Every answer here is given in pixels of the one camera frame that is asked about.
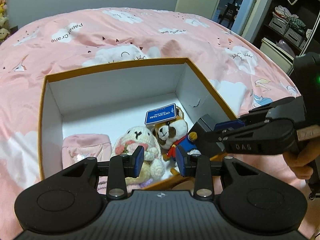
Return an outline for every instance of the doorway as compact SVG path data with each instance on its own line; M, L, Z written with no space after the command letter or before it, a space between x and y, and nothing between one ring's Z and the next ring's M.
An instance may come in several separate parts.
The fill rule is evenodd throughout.
M211 20L231 29L242 2L243 0L220 0Z

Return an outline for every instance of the stuffed animal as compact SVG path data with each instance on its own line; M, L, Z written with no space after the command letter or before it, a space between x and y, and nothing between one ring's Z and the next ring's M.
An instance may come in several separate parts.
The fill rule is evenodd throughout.
M9 34L10 32L7 29L5 28L0 29L0 41L3 41Z
M0 27L3 27L7 20L8 20L8 18L4 17L3 14L0 13Z
M160 179L164 174L164 164L161 160L160 146L152 134L145 126L136 126L117 139L111 157L120 154L132 155L137 146L144 148L144 162L137 178L126 178L126 184L140 184L148 181Z
M184 120L184 113L180 107L176 106L177 117L173 120L158 123L155 125L154 134L158 143L163 149L168 150L163 155L165 161L172 158L175 160L176 146L181 145L188 154L200 154L194 142L197 139L197 133L188 134L188 124ZM170 169L173 175L179 174L177 164L175 168Z

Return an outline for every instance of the plush toy pile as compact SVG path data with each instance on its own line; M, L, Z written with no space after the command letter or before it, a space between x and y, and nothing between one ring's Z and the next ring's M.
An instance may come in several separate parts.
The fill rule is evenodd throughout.
M3 42L10 36L8 15L7 15L7 0L0 0L0 42Z
M120 154L132 155L139 145L145 150L140 175L137 178L126 178L128 192L160 181L166 170L170 170L171 175L180 174L176 163L175 167L172 165L174 168L167 168L169 161L175 162L177 145L181 145L188 154L200 154L194 143L197 134L188 133L184 113L177 106L176 115L175 119L158 123L153 127L132 127L117 139L111 157Z

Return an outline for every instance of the black handheld controller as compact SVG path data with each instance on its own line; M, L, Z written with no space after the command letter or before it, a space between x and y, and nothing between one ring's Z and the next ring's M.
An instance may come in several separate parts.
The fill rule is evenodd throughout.
M142 146L110 162L89 157L24 190L15 202L24 229L16 239L306 240L298 231L304 195L231 156L213 162L177 146L194 194L134 190L128 197L125 177L139 175L143 157ZM106 195L96 191L99 176L108 176ZM212 176L221 176L220 195Z

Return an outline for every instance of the red scarf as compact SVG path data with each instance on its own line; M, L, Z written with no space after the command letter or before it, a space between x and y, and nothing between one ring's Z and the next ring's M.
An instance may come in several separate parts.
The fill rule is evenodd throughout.
M170 147L170 149L169 149L169 151L168 151L168 153L167 153L167 156L170 158L170 157L172 157L172 158L175 158L176 157L176 146L179 144L179 143L181 143L184 139L186 138L186 135L185 136L183 136L181 139L179 139L178 141L175 141L172 145L171 145L171 147Z

